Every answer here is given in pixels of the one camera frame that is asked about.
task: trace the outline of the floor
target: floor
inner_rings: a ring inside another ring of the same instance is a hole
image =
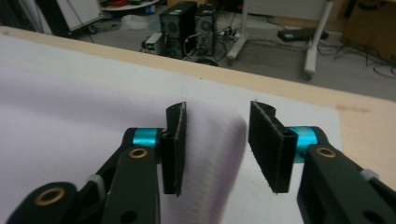
[[[147,20],[148,24],[146,28],[137,27],[141,30],[120,30],[120,20],[106,20],[95,24],[101,32],[91,36],[84,35],[80,39],[115,48],[139,51],[142,41],[161,30],[159,13],[164,10],[165,7],[157,6],[154,15],[137,12],[136,14],[142,16],[143,20]],[[219,15],[218,30],[221,31],[231,25],[238,32],[240,21],[240,14],[223,12]],[[276,36],[276,32],[285,27],[268,23],[264,17],[251,17],[249,27],[253,27],[249,29],[252,40],[247,42],[231,66],[227,59],[223,58],[218,62],[220,67],[396,102],[396,75],[394,74],[396,68],[393,67],[392,70],[391,66],[379,65],[374,57],[368,56],[366,59],[364,53],[342,47],[339,42],[341,34],[330,33],[328,39],[320,42],[319,49],[323,55],[318,54],[317,72],[308,82],[304,75],[305,42],[292,45],[282,42]],[[230,38],[225,39],[224,42],[224,46],[217,44],[215,58],[211,57],[212,60],[221,59],[225,53],[224,47],[229,50],[233,45]],[[195,62],[196,59],[197,57],[191,56],[185,60]]]

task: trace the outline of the desk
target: desk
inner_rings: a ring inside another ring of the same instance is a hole
[[[385,184],[396,189],[393,171],[396,162],[396,104],[393,102],[8,27],[0,27],[0,33],[334,108],[339,112],[346,155],[360,166],[376,171]]]

